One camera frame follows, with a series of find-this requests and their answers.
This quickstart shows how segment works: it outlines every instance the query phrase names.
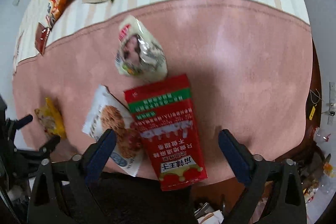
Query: blue gripper pad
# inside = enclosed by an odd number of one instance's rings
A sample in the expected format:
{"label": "blue gripper pad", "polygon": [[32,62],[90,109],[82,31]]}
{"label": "blue gripper pad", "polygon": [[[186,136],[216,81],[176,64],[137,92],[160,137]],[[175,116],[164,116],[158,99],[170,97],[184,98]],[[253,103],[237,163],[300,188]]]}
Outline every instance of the blue gripper pad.
{"label": "blue gripper pad", "polygon": [[219,133],[218,135],[219,148],[224,154],[237,180],[240,183],[243,183],[245,187],[248,187],[251,184],[251,174],[250,174],[249,165],[244,160],[242,155],[239,153],[235,144],[229,137],[229,134],[231,133],[228,130],[222,130]]}
{"label": "blue gripper pad", "polygon": [[90,162],[86,167],[86,177],[85,177],[86,185],[98,180],[100,173],[103,171],[116,144],[117,144],[117,135],[113,130],[111,130],[111,132],[100,143],[99,147],[93,154]]}

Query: yellow snack package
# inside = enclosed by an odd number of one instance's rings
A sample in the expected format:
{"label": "yellow snack package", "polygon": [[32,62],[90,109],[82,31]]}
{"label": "yellow snack package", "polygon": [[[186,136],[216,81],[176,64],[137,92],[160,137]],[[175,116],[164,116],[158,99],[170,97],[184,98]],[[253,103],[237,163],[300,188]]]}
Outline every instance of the yellow snack package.
{"label": "yellow snack package", "polygon": [[43,125],[44,132],[65,139],[67,136],[60,112],[55,108],[50,98],[45,98],[45,101],[45,106],[34,110],[39,122]]}

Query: bolt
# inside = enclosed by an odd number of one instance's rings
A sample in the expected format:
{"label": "bolt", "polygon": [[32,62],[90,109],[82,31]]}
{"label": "bolt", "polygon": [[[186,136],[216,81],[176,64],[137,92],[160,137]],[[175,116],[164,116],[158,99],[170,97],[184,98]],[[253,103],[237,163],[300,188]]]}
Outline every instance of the bolt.
{"label": "bolt", "polygon": [[80,154],[76,154],[76,155],[74,155],[73,157],[72,157],[72,160],[73,161],[79,161],[79,160],[81,160],[82,159],[82,155],[80,155]]}
{"label": "bolt", "polygon": [[49,159],[44,159],[41,161],[42,165],[47,165],[49,163]]}
{"label": "bolt", "polygon": [[262,161],[264,158],[262,157],[262,155],[259,155],[259,154],[255,154],[253,155],[253,158],[256,160],[256,161]]}
{"label": "bolt", "polygon": [[286,163],[287,163],[288,165],[294,165],[294,161],[291,160],[291,159],[286,159]]}

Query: yellow tag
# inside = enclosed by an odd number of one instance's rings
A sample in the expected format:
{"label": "yellow tag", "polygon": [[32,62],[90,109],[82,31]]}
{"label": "yellow tag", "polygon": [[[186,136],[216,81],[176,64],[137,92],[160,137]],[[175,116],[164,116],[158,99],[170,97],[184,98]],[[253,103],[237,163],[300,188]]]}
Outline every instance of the yellow tag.
{"label": "yellow tag", "polygon": [[313,106],[312,109],[311,109],[311,112],[310,112],[310,115],[309,115],[309,120],[313,119],[314,113],[315,113],[315,106]]}

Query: pink tablecloth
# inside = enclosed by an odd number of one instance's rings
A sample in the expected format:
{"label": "pink tablecloth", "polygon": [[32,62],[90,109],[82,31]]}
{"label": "pink tablecloth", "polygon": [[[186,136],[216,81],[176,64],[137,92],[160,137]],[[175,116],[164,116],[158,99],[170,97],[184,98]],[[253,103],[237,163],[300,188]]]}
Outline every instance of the pink tablecloth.
{"label": "pink tablecloth", "polygon": [[[68,143],[59,145],[54,160],[94,142],[81,128],[99,84],[125,105],[123,91],[143,84],[114,65],[118,25],[128,14],[161,43],[169,76],[189,77],[209,176],[203,183],[233,177],[217,145],[221,128],[268,160],[301,142],[312,68],[309,25],[249,0],[169,0],[82,29],[54,42],[43,57],[19,63],[13,80],[18,117],[33,113],[45,96],[62,112]],[[31,147],[46,140],[36,119],[22,132]],[[107,168],[121,171],[112,160]],[[148,159],[138,175],[155,178]]]}

